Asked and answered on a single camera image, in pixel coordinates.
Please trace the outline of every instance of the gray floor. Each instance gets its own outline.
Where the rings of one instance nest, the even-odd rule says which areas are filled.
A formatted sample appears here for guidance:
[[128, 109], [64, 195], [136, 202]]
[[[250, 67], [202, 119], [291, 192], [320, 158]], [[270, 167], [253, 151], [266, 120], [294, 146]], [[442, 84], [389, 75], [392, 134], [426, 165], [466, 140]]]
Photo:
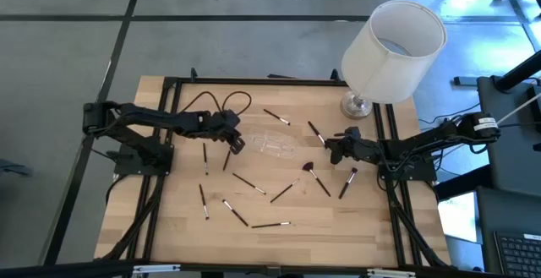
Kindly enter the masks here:
[[[370, 14], [386, 0], [139, 0], [136, 14]], [[415, 0], [444, 19], [449, 43], [415, 93], [421, 118], [478, 102], [454, 76], [504, 74], [533, 53], [509, 0]], [[541, 37], [532, 0], [517, 0]], [[0, 14], [123, 14], [128, 0], [0, 0]], [[471, 22], [459, 22], [475, 16]], [[0, 178], [0, 267], [37, 264], [82, 138], [81, 107], [100, 89], [119, 23], [0, 22], [0, 158], [35, 174]], [[140, 75], [327, 78], [362, 23], [132, 23], [110, 100], [133, 100]], [[101, 139], [98, 150], [114, 148]], [[459, 150], [443, 167], [467, 172], [485, 155]], [[60, 262], [91, 260], [112, 164], [91, 156]], [[449, 240], [453, 264], [483, 266], [474, 243]]]

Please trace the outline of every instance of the wooden tabletop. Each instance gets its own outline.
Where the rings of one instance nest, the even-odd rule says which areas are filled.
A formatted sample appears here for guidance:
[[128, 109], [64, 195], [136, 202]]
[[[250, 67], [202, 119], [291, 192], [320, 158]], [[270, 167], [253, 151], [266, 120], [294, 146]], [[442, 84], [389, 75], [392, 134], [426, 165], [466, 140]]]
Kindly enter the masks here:
[[[157, 108], [162, 81], [162, 77], [142, 77], [135, 104]], [[240, 116], [242, 122], [238, 126], [247, 145], [239, 155], [231, 156], [223, 172], [226, 143], [173, 136], [173, 168], [161, 197], [153, 260], [202, 264], [396, 265], [389, 206], [385, 193], [376, 185], [377, 167], [352, 159], [333, 166], [330, 151], [322, 148], [307, 124], [311, 121], [324, 137], [358, 126], [362, 137], [376, 140], [373, 113], [360, 121], [342, 115], [339, 101], [347, 87], [183, 84], [179, 108], [184, 108], [205, 90], [211, 91], [220, 103], [236, 90], [252, 96], [252, 105]], [[246, 96], [235, 95], [226, 108], [238, 112], [246, 102]], [[290, 121], [291, 126], [263, 112], [263, 108]], [[214, 112], [216, 105], [205, 95], [189, 110]], [[382, 111], [386, 123], [385, 106]], [[395, 115], [401, 138], [418, 134], [412, 99], [395, 104]], [[151, 134], [150, 128], [135, 128], [143, 135]], [[250, 132], [265, 130], [292, 138], [289, 145], [295, 147], [294, 157], [283, 159], [256, 151], [250, 144]], [[388, 127], [385, 131], [390, 138]], [[208, 155], [208, 176], [204, 170], [203, 142]], [[331, 197], [301, 169], [308, 161], [314, 162], [314, 172], [331, 192]], [[357, 167], [357, 176], [345, 196], [338, 199], [352, 167]], [[262, 188], [267, 195], [238, 180], [232, 172]], [[274, 203], [269, 203], [296, 179], [299, 179], [297, 184]], [[141, 177], [127, 177], [112, 190], [96, 257], [107, 253], [132, 222], [140, 184]], [[205, 191], [208, 221], [199, 196], [199, 184]], [[440, 258], [450, 262], [434, 193], [423, 182], [408, 184], [417, 228]], [[222, 203], [223, 199], [251, 226], [283, 221], [292, 224], [248, 228]], [[145, 227], [139, 240], [138, 256], [143, 250], [144, 236]], [[403, 226], [402, 238], [407, 261], [411, 263], [411, 249]]]

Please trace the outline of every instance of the white cable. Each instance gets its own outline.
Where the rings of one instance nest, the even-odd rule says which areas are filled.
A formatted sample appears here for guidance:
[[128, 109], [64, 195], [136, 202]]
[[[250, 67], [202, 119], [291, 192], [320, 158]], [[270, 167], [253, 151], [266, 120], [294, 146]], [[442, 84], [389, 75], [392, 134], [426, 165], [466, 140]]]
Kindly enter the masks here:
[[535, 101], [537, 100], [539, 97], [541, 96], [541, 93], [539, 93], [538, 95], [532, 97], [531, 99], [529, 99], [528, 101], [526, 101], [524, 104], [520, 105], [517, 109], [513, 110], [512, 112], [509, 112], [507, 113], [506, 116], [502, 117], [498, 122], [496, 122], [498, 125], [500, 125], [501, 122], [505, 121], [508, 117], [512, 116], [513, 114], [515, 114], [517, 111], [521, 110], [522, 108], [524, 108], [525, 106], [527, 106], [527, 104], [531, 103], [532, 101]]

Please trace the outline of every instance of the table lamp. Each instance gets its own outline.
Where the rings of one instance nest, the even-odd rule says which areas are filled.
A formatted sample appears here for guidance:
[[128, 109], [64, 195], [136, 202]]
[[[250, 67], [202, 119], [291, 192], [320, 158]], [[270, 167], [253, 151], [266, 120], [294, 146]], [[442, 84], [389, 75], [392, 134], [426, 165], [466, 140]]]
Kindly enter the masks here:
[[342, 58], [351, 88], [342, 98], [342, 113], [359, 119], [369, 115], [372, 102], [406, 100], [446, 42], [445, 26], [430, 9], [406, 0], [381, 4]]

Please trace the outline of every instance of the silver lamp base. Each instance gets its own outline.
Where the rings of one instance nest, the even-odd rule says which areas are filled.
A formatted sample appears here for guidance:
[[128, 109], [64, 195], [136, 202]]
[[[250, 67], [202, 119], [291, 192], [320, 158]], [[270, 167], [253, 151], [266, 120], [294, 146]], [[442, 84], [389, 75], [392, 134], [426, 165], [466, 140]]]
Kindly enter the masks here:
[[372, 102], [366, 101], [348, 91], [340, 102], [340, 110], [351, 119], [361, 119], [367, 117], [372, 112]]

